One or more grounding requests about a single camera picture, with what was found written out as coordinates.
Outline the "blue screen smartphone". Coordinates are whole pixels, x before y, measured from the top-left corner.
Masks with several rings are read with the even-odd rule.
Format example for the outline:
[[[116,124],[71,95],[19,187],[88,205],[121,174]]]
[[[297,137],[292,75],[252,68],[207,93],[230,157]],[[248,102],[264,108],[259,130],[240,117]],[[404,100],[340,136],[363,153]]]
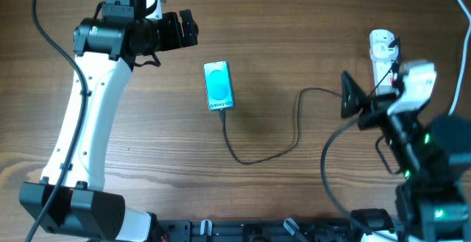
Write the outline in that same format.
[[[208,109],[223,110],[234,106],[230,70],[227,61],[203,65]]]

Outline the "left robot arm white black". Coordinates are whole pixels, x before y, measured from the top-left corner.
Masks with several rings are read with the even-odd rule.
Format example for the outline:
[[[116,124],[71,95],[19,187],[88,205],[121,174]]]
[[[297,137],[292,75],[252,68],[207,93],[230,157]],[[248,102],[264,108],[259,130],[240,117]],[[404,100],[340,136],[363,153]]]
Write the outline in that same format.
[[[36,183],[24,182],[19,201],[38,229],[92,241],[167,241],[153,213],[133,210],[107,193],[105,157],[119,99],[137,67],[159,66],[159,51],[198,43],[190,10],[164,13],[166,0],[104,0],[74,30],[65,56],[74,82],[59,138]]]

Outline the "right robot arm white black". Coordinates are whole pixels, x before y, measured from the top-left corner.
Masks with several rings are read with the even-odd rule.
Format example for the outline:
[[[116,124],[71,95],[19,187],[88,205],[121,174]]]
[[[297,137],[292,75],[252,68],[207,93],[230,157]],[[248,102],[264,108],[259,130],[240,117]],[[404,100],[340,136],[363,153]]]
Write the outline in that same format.
[[[470,169],[470,121],[439,115],[421,125],[418,115],[430,101],[435,78],[435,71],[401,73],[396,93],[368,97],[345,71],[341,117],[358,114],[359,129],[381,129],[406,178],[395,190],[406,236],[469,241],[470,208],[460,179]]]

